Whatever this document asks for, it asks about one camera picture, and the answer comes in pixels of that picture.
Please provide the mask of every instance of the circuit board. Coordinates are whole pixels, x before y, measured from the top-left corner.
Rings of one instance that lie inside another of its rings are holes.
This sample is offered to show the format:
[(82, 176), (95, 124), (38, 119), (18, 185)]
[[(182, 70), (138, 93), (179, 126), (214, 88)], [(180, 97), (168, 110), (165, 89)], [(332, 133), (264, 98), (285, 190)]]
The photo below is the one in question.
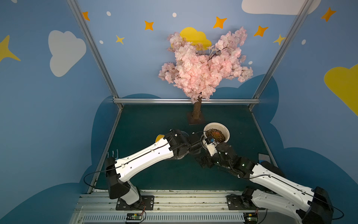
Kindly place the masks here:
[(127, 213), (126, 220), (141, 220), (142, 217), (143, 216), (140, 215), (140, 213)]

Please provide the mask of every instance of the mounting plate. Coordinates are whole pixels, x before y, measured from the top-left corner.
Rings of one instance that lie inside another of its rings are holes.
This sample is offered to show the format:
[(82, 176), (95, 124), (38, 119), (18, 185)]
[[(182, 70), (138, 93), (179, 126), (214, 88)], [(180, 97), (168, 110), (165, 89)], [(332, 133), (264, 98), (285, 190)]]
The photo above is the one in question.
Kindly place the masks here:
[(229, 210), (256, 210), (257, 207), (255, 205), (242, 205), (242, 201), (240, 196), (238, 195), (228, 195), (226, 196), (226, 203), (229, 207)]
[(199, 119), (193, 119), (193, 112), (187, 112), (187, 119), (189, 125), (191, 124), (205, 124), (205, 118), (202, 112), (199, 114)]
[[(154, 205), (154, 195), (142, 196), (142, 202), (145, 205), (146, 211), (152, 211)], [(132, 206), (128, 205), (124, 200), (118, 198), (116, 210), (117, 211), (144, 210), (144, 205), (140, 204), (139, 207), (133, 208)]]

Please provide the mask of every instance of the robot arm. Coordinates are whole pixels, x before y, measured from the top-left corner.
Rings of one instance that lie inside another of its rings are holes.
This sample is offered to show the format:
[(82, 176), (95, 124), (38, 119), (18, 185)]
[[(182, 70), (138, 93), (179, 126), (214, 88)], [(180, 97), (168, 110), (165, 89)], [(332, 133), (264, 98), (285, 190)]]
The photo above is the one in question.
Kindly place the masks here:
[[(199, 154), (204, 146), (205, 155)], [(180, 130), (171, 130), (153, 145), (125, 158), (105, 161), (108, 191), (111, 199), (121, 198), (136, 208), (141, 203), (139, 190), (130, 182), (131, 177), (143, 169), (164, 159), (181, 159), (187, 154), (196, 155), (196, 160), (204, 168), (214, 165), (225, 167), (238, 178), (260, 184), (276, 194), (258, 189), (245, 189), (242, 201), (259, 208), (271, 209), (297, 219), (303, 224), (330, 224), (333, 209), (328, 204), (328, 193), (317, 187), (311, 189), (296, 184), (274, 169), (253, 163), (245, 157), (237, 156), (235, 150), (226, 143), (218, 143), (208, 137), (200, 139), (196, 133), (191, 136)]]

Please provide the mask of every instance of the dark green floor mat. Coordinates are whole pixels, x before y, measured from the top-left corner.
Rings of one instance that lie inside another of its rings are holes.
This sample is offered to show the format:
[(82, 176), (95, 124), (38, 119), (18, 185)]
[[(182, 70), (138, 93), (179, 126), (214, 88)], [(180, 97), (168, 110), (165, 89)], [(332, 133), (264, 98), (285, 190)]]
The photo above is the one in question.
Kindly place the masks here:
[[(203, 105), (206, 124), (188, 125), (186, 112), (192, 105), (125, 105), (109, 152), (119, 157), (136, 153), (155, 142), (158, 134), (170, 129), (198, 132), (210, 122), (219, 122), (230, 131), (228, 143), (239, 156), (258, 161), (258, 153), (268, 154), (250, 111), (245, 105)], [(243, 190), (259, 185), (239, 179), (218, 166), (202, 169), (191, 155), (181, 160), (160, 161), (135, 175), (131, 182), (139, 189), (152, 190)], [(96, 187), (107, 188), (104, 173)]]

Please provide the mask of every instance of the yellow star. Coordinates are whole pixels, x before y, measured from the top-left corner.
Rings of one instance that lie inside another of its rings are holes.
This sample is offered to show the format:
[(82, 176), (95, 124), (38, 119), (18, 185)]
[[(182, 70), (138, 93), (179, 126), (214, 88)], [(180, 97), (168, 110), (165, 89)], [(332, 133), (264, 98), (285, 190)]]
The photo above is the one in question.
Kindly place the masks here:
[(0, 62), (4, 58), (12, 58), (21, 61), (18, 57), (11, 53), (11, 51), (9, 51), (9, 40), (10, 36), (7, 35), (5, 39), (0, 43)]
[(122, 41), (124, 38), (119, 38), (118, 36), (117, 36), (117, 38), (118, 38), (118, 39), (117, 39), (116, 43), (117, 43), (117, 42), (121, 42), (122, 44), (124, 44), (123, 41)]
[(82, 14), (83, 14), (83, 17), (85, 20), (90, 21), (90, 19), (88, 18), (88, 12), (85, 12), (85, 13), (82, 12)]
[(225, 19), (220, 19), (219, 17), (216, 17), (216, 24), (214, 25), (214, 28), (220, 27), (221, 29), (224, 27), (224, 22), (227, 18)]
[(147, 21), (145, 21), (145, 29), (144, 30), (147, 30), (147, 29), (153, 30), (153, 23), (154, 22), (148, 23)]
[(336, 11), (332, 11), (332, 10), (331, 10), (331, 7), (329, 7), (328, 10), (327, 10), (327, 12), (326, 12), (326, 14), (324, 14), (321, 19), (325, 19), (326, 22), (328, 22), (329, 18), (330, 18), (331, 15), (333, 15), (334, 13), (336, 13)]
[(277, 42), (277, 43), (279, 43), (279, 45), (281, 45), (281, 41), (283, 41), (284, 39), (285, 39), (285, 37), (281, 37), (281, 34), (280, 34), (280, 37), (277, 40), (275, 40), (273, 43)]
[(257, 32), (255, 33), (254, 36), (259, 35), (259, 36), (262, 36), (262, 37), (263, 37), (263, 33), (265, 32), (265, 30), (267, 30), (267, 28), (268, 28), (268, 27), (262, 28), (261, 26), (258, 26), (258, 30), (257, 30)]

